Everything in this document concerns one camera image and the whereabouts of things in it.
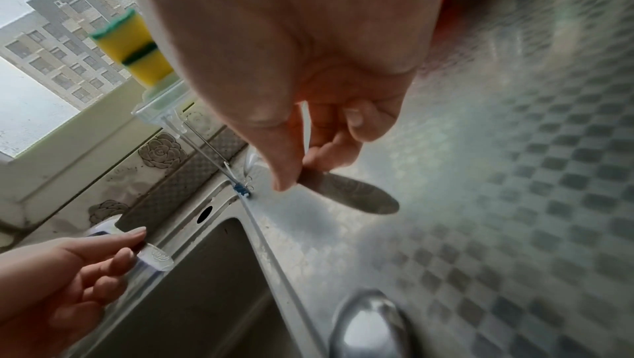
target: stainless steel sink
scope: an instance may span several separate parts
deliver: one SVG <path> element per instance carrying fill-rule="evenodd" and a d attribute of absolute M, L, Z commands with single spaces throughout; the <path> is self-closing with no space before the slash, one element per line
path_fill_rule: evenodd
<path fill-rule="evenodd" d="M 243 209 L 223 183 L 155 234 L 176 267 L 135 268 L 126 296 L 69 356 L 300 357 L 242 223 L 223 214 L 232 205 Z"/>

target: countertop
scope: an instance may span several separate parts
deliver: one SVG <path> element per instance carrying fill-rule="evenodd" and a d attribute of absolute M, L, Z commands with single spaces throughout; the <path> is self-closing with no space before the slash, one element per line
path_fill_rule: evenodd
<path fill-rule="evenodd" d="M 245 204 L 322 351 L 375 287 L 429 356 L 632 357 L 632 168 L 634 0 L 452 0 L 396 126 L 336 171 L 397 214 L 260 167 Z"/>

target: building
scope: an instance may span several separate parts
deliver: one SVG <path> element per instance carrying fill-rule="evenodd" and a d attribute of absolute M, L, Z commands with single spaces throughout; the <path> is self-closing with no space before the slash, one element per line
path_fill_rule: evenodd
<path fill-rule="evenodd" d="M 106 26 L 134 0 L 29 0 L 31 13 L 0 28 L 0 57 L 82 110 L 130 74 L 88 34 Z"/>

